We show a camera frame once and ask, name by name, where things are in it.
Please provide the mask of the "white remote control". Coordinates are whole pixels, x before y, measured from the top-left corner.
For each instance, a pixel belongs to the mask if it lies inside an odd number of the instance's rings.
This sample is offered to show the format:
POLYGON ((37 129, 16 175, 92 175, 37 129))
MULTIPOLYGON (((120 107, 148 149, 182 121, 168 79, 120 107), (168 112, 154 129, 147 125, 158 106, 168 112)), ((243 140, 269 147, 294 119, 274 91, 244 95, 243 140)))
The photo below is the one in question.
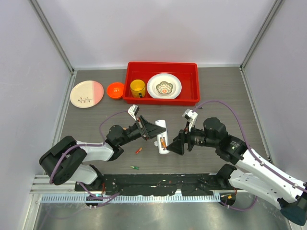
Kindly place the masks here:
POLYGON ((155 146, 158 147, 158 151, 162 155, 168 154, 170 151, 168 151, 166 148, 168 146, 168 133, 166 128, 166 121, 165 120, 157 120, 155 121, 155 124, 165 128, 165 132, 157 135, 157 141, 154 143, 155 146))

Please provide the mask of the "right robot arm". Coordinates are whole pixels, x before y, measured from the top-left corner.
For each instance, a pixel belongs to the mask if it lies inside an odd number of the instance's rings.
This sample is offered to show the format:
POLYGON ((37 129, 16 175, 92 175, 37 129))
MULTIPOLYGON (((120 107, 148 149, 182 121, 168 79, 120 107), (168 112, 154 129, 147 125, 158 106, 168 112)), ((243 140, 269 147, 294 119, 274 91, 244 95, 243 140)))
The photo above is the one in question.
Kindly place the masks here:
POLYGON ((216 154, 227 163, 217 174, 222 189, 234 187, 260 197, 274 205, 281 214, 296 225, 307 221, 307 184, 290 176, 248 149, 241 139, 228 134, 226 126, 216 117, 203 122, 203 129, 195 127, 179 131, 169 151, 183 155, 194 146, 215 148, 216 154))

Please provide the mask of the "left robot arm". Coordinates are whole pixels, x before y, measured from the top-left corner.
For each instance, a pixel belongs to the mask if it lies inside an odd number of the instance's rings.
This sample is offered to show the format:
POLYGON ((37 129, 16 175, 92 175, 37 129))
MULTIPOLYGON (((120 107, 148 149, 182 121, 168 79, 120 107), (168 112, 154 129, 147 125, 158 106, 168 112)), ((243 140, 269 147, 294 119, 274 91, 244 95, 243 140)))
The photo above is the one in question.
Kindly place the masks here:
POLYGON ((143 116, 136 118, 128 128, 113 125, 101 143, 76 141, 66 136, 40 159, 39 164, 49 176, 50 184, 61 185, 69 180, 85 184, 91 191, 102 185, 102 175, 94 166, 85 165, 88 161, 114 161, 122 153, 122 146, 136 139, 156 138, 156 144, 167 154, 167 128, 165 120, 148 122, 143 116))

